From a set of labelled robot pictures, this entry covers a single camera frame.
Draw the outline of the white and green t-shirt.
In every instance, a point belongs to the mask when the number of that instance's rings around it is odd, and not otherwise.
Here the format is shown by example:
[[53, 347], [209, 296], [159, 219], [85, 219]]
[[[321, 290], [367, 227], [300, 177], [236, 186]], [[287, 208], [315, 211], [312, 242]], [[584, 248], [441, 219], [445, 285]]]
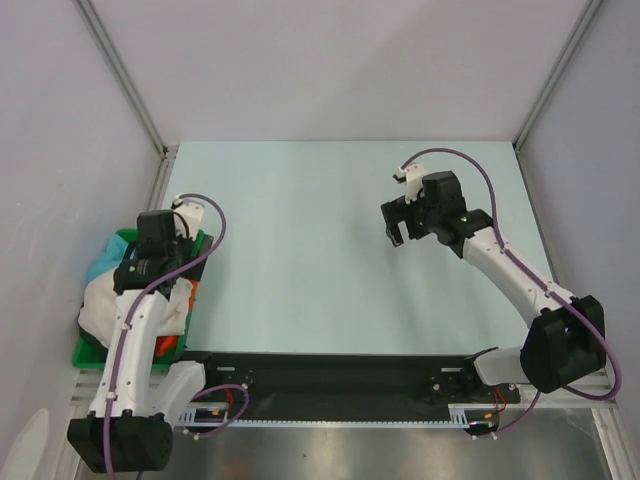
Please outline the white and green t-shirt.
[[[78, 319], [80, 328], [105, 348], [110, 345], [116, 321], [114, 271], [115, 268], [107, 270], [87, 285]], [[197, 287], [197, 281], [176, 280], [159, 326], [159, 337], [177, 337], [186, 332], [186, 318], [193, 307]]]

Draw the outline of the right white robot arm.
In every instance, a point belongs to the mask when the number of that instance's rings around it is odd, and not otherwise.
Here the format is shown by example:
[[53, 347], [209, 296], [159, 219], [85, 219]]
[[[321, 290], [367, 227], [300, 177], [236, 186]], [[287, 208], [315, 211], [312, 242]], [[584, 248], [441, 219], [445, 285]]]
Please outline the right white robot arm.
[[428, 173], [411, 165], [398, 169], [393, 178], [405, 192], [381, 206], [392, 244], [435, 235], [482, 272], [528, 328], [522, 346], [492, 348], [471, 357], [473, 369], [461, 376], [469, 399], [484, 401], [497, 385], [507, 383], [552, 393], [605, 367], [606, 353], [597, 339], [604, 332], [604, 310], [595, 298], [578, 298], [516, 260], [507, 242], [499, 240], [493, 218], [467, 208], [453, 172]]

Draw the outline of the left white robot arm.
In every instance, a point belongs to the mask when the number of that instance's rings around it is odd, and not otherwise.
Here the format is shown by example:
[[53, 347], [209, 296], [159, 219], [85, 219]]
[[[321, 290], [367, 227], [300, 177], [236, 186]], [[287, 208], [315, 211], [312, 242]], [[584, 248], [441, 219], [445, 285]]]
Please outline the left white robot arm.
[[190, 399], [207, 400], [220, 390], [220, 374], [194, 361], [172, 365], [157, 389], [149, 389], [172, 290], [197, 263], [194, 242], [182, 215], [143, 212], [133, 251], [115, 269], [115, 325], [103, 375], [87, 416], [71, 420], [67, 430], [68, 441], [95, 473], [164, 469]]

